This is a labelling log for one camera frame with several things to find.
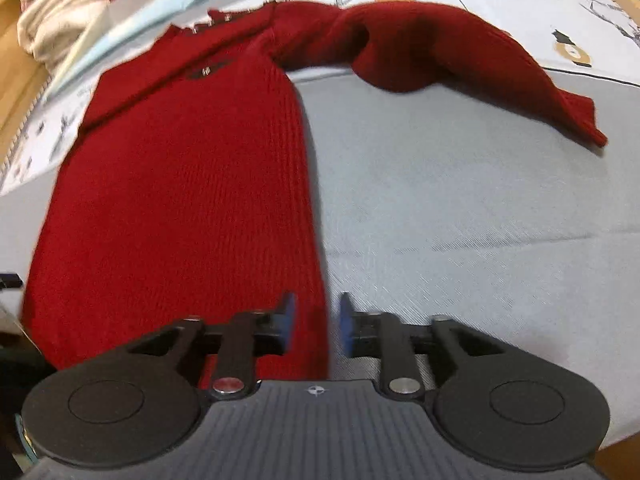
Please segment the grey printed bed cover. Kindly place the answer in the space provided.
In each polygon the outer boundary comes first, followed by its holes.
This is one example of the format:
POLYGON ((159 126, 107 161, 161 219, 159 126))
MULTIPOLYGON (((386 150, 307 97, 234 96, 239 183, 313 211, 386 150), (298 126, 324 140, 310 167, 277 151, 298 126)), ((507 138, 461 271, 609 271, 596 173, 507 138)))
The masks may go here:
POLYGON ((550 75, 596 103, 602 152, 453 88, 296 74, 326 289, 460 318, 586 376, 614 443, 639 429, 639 91, 550 75))

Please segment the light blue folded sheet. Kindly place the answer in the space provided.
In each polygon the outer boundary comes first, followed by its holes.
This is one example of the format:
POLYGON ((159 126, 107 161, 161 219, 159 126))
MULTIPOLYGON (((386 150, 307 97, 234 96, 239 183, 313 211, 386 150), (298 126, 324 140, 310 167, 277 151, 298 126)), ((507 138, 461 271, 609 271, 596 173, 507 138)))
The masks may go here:
POLYGON ((104 56, 145 30, 188 10, 202 0, 111 0, 82 33, 56 71, 43 97, 56 96, 104 56))

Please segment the cream folded quilt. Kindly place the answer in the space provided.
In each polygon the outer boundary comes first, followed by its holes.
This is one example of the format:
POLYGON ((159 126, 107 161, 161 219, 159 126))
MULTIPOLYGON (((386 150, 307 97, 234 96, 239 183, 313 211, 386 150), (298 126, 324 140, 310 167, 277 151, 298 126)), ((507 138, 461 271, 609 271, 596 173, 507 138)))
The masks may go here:
POLYGON ((105 6, 106 0, 21 0, 18 44, 54 73, 105 6))

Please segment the dark red knit sweater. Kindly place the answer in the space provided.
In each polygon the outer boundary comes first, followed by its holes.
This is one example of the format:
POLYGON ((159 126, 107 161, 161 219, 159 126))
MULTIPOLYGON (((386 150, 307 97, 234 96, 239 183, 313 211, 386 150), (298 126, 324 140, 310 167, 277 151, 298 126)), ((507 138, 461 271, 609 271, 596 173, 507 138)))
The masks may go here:
POLYGON ((266 379, 328 374, 328 307, 292 70, 347 65, 411 92, 459 81, 595 146, 594 104, 503 30, 446 4, 289 1, 171 27, 105 72, 58 172, 22 322, 56 368, 178 318, 297 304, 266 379))

